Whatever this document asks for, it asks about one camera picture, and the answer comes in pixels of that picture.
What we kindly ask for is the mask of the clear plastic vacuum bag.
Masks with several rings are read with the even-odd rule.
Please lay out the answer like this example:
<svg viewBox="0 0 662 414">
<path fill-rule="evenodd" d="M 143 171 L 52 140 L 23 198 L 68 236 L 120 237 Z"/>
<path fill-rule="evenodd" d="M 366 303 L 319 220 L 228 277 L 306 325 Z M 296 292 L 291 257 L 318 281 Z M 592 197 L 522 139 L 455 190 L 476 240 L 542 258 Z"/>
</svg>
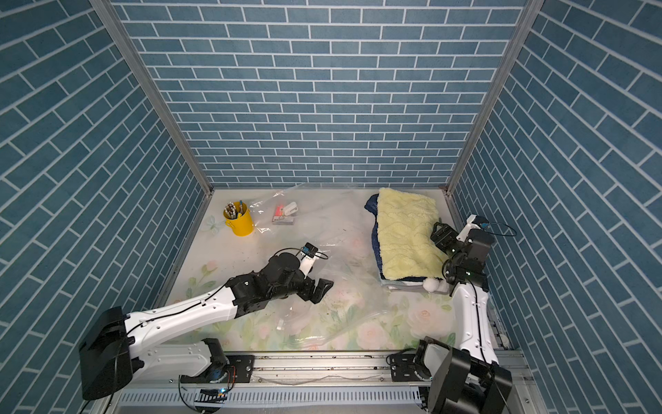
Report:
<svg viewBox="0 0 662 414">
<path fill-rule="evenodd" d="M 352 189 L 297 186 L 250 203 L 257 243 L 267 255 L 305 243 L 319 248 L 311 275 L 334 287 L 312 305 L 297 296 L 276 300 L 244 322 L 241 338 L 253 350 L 386 350 L 407 348 L 409 299 L 381 286 L 372 251 L 369 195 Z M 277 205 L 298 204 L 293 225 L 276 225 Z"/>
</svg>

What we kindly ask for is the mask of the light green fluffy blanket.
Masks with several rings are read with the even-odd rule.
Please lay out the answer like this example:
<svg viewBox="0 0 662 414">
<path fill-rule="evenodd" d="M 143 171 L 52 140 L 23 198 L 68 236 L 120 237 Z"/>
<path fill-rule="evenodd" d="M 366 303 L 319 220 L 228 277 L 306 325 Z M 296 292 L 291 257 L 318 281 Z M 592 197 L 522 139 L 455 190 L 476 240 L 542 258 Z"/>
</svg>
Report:
<svg viewBox="0 0 662 414">
<path fill-rule="evenodd" d="M 387 281 L 441 279 L 448 260 L 431 240 L 439 212 L 426 195 L 382 188 L 377 196 L 377 242 Z"/>
</svg>

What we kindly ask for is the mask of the navy blue star blanket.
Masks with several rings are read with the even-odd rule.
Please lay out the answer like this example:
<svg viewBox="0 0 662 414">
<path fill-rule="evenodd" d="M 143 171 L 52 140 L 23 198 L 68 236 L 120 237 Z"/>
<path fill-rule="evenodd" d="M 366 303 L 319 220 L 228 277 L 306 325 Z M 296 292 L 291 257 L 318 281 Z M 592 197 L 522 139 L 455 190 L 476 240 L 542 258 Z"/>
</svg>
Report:
<svg viewBox="0 0 662 414">
<path fill-rule="evenodd" d="M 424 282 L 424 277 L 408 276 L 403 279 L 397 279 L 397 280 L 390 280 L 384 277 L 383 261 L 381 257 L 381 250 L 380 250 L 379 238 L 378 238 L 378 230 L 379 230 L 379 225 L 377 223 L 377 215 L 379 212 L 378 198 L 379 195 L 377 193 L 372 194 L 372 196 L 370 196 L 370 198 L 368 198 L 368 200 L 365 202 L 364 209 L 374 216 L 374 225 L 372 227 L 372 233 L 371 233 L 371 243 L 372 243 L 372 251 L 375 255 L 375 261 L 379 272 L 379 280 L 383 285 L 421 286 L 422 283 Z"/>
</svg>

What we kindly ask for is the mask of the cream fluffy navy-trimmed blanket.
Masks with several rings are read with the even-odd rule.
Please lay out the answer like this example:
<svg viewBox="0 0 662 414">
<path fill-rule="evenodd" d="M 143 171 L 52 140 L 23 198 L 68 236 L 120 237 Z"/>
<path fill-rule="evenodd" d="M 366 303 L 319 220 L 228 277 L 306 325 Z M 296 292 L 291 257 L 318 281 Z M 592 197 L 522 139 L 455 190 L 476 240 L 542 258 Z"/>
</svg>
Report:
<svg viewBox="0 0 662 414">
<path fill-rule="evenodd" d="M 444 279 L 408 277 L 404 279 L 390 280 L 379 276 L 381 286 L 391 290 L 403 290 L 412 292 L 439 293 L 450 295 L 453 288 Z"/>
</svg>

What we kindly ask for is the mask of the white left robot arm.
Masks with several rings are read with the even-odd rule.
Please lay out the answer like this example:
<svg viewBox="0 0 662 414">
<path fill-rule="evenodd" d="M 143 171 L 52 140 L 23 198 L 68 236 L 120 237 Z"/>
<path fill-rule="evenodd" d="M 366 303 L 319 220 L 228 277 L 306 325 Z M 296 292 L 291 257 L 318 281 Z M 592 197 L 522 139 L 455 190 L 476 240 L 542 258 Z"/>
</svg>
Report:
<svg viewBox="0 0 662 414">
<path fill-rule="evenodd" d="M 125 313 L 116 306 L 100 313 L 79 343 L 82 397 L 110 397 L 155 367 L 155 349 L 204 326 L 258 312 L 272 300 L 296 295 L 318 304 L 334 286 L 309 274 L 317 253 L 281 249 L 260 271 L 234 276 L 222 286 L 177 304 Z"/>
</svg>

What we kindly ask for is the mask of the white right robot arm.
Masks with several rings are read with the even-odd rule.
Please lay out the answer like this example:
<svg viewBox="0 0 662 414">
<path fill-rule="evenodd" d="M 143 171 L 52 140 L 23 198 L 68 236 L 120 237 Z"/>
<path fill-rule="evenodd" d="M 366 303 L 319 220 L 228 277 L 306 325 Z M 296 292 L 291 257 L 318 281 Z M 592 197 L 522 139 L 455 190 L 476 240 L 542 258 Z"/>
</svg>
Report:
<svg viewBox="0 0 662 414">
<path fill-rule="evenodd" d="M 455 344 L 427 336 L 415 351 L 417 374 L 431 379 L 429 413 L 501 413 L 509 407 L 512 374 L 499 365 L 488 317 L 484 268 L 496 236 L 489 227 L 486 218 L 471 215 L 461 231 L 437 223 L 430 237 L 448 259 L 441 279 L 427 279 L 423 287 L 449 295 L 458 326 Z"/>
</svg>

